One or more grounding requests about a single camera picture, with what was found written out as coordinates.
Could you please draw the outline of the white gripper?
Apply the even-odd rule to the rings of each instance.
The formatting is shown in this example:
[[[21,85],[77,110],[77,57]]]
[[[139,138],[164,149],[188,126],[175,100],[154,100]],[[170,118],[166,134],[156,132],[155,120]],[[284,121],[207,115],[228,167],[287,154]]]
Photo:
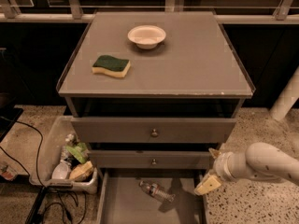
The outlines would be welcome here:
[[[216,159],[213,164],[214,171],[208,171],[194,189],[198,196],[208,194],[210,191],[219,188],[222,181],[235,182],[242,177],[243,155],[241,153],[222,153],[210,148],[209,153]]]

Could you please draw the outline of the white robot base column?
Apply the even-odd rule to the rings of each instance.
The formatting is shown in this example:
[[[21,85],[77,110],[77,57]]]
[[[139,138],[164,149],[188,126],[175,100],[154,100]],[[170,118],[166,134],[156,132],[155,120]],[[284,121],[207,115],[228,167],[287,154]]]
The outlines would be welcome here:
[[[284,90],[274,102],[270,109],[273,119],[283,120],[293,105],[299,99],[299,67],[295,70]]]

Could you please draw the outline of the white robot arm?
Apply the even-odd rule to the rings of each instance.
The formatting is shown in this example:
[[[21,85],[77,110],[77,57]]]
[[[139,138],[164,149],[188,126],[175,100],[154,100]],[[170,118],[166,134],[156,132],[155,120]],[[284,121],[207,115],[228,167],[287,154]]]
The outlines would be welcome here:
[[[209,150],[213,167],[194,189],[198,196],[219,188],[224,182],[247,179],[256,182],[280,183],[283,180],[299,185],[299,160],[270,144],[258,142],[242,152]]]

